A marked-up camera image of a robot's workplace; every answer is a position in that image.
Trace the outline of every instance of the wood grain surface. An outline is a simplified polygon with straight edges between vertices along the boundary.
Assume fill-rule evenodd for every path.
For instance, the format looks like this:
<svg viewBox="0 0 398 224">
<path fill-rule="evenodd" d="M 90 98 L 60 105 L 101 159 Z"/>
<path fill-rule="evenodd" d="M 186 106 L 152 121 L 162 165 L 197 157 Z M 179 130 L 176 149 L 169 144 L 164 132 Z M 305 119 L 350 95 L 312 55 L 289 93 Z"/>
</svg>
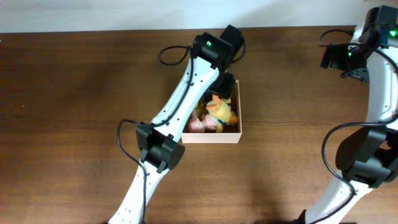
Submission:
<svg viewBox="0 0 398 224">
<path fill-rule="evenodd" d="M 240 81 L 242 138 L 185 145 L 149 202 L 148 223 L 278 223 L 312 206 L 332 179 L 324 135 L 368 110 L 368 84 L 319 67 L 318 36 L 329 28 L 243 29 L 248 53 L 230 69 Z M 0 223 L 109 220 L 137 169 L 116 145 L 117 123 L 159 112 L 186 65 L 161 65 L 158 51 L 202 32 L 1 34 Z M 138 156 L 134 130 L 126 126 L 122 142 Z M 354 130 L 330 139 L 332 164 Z M 397 200 L 397 182 L 384 184 L 344 222 L 398 223 Z"/>
</svg>

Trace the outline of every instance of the white backdrop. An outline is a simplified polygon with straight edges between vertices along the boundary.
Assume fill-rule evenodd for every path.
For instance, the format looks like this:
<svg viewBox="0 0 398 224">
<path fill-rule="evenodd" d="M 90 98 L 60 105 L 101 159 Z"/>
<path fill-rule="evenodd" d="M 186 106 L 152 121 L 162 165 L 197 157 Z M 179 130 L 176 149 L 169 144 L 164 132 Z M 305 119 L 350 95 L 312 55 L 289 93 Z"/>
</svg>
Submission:
<svg viewBox="0 0 398 224">
<path fill-rule="evenodd" d="M 0 32 L 356 25 L 398 0 L 0 0 Z"/>
</svg>

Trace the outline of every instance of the brown tabletop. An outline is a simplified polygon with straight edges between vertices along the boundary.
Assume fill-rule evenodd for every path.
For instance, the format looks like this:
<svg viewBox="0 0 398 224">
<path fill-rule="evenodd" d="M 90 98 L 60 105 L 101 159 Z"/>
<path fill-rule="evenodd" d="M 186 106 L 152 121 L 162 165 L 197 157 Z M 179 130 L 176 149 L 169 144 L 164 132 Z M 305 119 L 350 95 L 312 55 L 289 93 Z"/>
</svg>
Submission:
<svg viewBox="0 0 398 224">
<path fill-rule="evenodd" d="M 248 53 L 230 69 L 240 81 L 242 138 L 185 145 L 149 202 L 147 223 L 272 223 L 312 206 L 332 179 L 320 155 L 324 135 L 364 121 L 368 110 L 368 84 L 319 67 L 318 36 L 329 28 L 243 29 Z M 109 220 L 137 169 L 116 145 L 118 121 L 148 122 L 159 112 L 186 64 L 161 65 L 158 51 L 202 32 L 1 34 L 0 223 Z M 122 141 L 138 156 L 134 128 L 123 128 Z M 354 130 L 330 139 L 331 164 Z M 344 221 L 398 223 L 397 200 L 397 182 L 384 184 Z"/>
</svg>

